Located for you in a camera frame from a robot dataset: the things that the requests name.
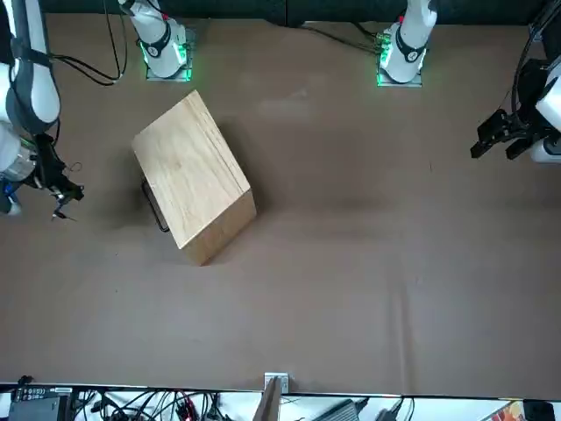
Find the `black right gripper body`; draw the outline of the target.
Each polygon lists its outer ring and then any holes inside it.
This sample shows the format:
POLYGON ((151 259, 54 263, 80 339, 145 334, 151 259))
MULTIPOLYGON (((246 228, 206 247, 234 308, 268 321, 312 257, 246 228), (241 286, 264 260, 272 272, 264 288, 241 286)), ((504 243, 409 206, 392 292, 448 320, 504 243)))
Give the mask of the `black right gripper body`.
POLYGON ((54 149, 53 138, 40 134, 33 138, 36 165, 33 180, 37 188, 51 191, 67 191, 67 177, 63 174, 66 164, 54 149))

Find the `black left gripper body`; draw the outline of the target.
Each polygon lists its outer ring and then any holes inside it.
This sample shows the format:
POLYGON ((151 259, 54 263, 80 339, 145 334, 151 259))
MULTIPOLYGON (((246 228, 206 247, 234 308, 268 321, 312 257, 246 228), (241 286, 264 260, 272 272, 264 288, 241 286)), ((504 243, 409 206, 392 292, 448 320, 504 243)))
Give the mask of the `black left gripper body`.
POLYGON ((550 124, 537 111, 536 103, 543 94, 549 66, 546 60, 528 60, 515 85, 516 99, 508 117, 508 140, 542 135, 550 124))

